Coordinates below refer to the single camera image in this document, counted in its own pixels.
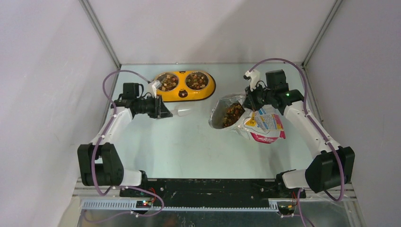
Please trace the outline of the clear plastic scoop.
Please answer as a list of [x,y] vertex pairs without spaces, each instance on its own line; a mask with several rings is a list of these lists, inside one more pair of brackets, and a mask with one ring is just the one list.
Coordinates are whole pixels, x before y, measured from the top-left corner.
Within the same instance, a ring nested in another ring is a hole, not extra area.
[[187,116],[193,112],[193,107],[192,106],[186,106],[186,105],[177,105],[174,107],[173,110],[171,110],[171,113],[173,116]]

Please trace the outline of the yellow double pet bowl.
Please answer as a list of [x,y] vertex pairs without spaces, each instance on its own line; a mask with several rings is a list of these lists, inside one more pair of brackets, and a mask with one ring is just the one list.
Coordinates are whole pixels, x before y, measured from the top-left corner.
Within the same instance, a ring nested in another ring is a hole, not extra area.
[[[187,87],[185,79],[192,72],[202,72],[208,76],[209,83],[204,89],[192,90]],[[157,90],[157,94],[161,95],[164,102],[189,102],[205,100],[212,96],[216,90],[216,82],[214,78],[209,73],[202,70],[169,71],[163,73],[173,73],[179,78],[178,85],[174,90]]]

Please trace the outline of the pet food bag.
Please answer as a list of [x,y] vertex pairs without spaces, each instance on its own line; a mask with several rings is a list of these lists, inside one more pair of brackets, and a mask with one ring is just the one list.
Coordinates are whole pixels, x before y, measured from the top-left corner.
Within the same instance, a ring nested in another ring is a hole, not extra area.
[[[244,94],[231,94],[220,98],[212,109],[209,125],[213,129],[234,131],[246,139],[259,143],[271,144],[278,139],[285,139],[285,131],[278,110],[271,105],[265,105],[258,111],[245,108]],[[240,103],[245,109],[244,114],[232,126],[223,128],[222,121],[227,108]]]

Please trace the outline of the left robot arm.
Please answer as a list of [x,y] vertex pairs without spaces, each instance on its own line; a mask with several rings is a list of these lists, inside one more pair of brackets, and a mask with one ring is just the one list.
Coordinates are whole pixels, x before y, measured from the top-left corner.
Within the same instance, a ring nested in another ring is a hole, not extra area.
[[85,186],[131,186],[138,197],[148,194],[149,183],[142,180],[143,173],[125,168],[114,144],[138,114],[153,119],[173,116],[162,96],[157,94],[160,82],[150,82],[150,96],[140,96],[139,89],[143,87],[139,83],[124,83],[123,92],[111,102],[110,119],[90,143],[78,147],[81,180]]

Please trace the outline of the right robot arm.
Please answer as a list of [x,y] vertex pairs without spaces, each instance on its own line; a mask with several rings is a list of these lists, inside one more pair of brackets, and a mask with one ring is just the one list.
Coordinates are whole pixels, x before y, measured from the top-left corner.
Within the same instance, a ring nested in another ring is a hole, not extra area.
[[279,197],[288,197],[295,188],[309,188],[318,193],[350,182],[355,152],[351,147],[340,145],[319,124],[307,107],[304,95],[297,89],[289,89],[283,70],[267,72],[265,87],[258,83],[257,70],[247,71],[244,79],[250,85],[245,89],[243,106],[258,111],[271,105],[278,110],[301,135],[313,158],[307,169],[277,174],[275,192]]

